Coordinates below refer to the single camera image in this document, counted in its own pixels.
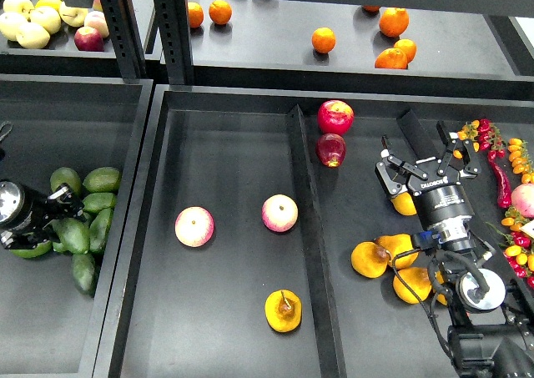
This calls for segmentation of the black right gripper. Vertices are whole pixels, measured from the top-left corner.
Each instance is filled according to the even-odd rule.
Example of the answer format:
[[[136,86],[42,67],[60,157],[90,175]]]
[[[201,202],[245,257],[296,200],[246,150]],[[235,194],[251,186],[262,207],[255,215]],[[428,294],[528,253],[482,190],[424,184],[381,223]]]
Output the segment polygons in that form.
[[[411,193],[424,230],[431,230],[447,219],[469,220],[474,216],[460,178],[474,179],[481,172],[471,139],[460,139],[444,121],[438,121],[436,129],[445,145],[436,172],[425,172],[394,155],[386,135],[381,137],[381,160],[375,165],[376,177],[387,196]]]

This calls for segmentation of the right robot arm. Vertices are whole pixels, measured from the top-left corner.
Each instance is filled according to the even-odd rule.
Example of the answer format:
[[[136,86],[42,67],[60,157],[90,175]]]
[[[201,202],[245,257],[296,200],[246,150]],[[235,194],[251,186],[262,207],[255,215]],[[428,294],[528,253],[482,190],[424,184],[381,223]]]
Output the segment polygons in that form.
[[[413,163],[394,155],[383,137],[375,173],[391,198],[409,193],[414,201],[422,231],[411,237],[413,250],[429,256],[432,288],[451,317],[437,339],[460,377],[531,377],[533,303],[517,281],[485,268],[496,249],[469,225],[475,213],[461,179],[480,172],[474,146],[443,122],[436,129],[443,154]]]

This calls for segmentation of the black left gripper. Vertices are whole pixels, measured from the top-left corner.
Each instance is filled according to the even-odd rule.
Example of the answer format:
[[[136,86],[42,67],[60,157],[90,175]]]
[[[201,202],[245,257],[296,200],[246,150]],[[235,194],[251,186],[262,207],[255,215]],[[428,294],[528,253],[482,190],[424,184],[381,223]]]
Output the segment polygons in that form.
[[[35,249],[51,240],[52,230],[44,230],[47,224],[45,214],[51,220],[72,218],[85,221],[83,201],[69,185],[59,185],[48,197],[28,188],[1,188],[3,248]]]

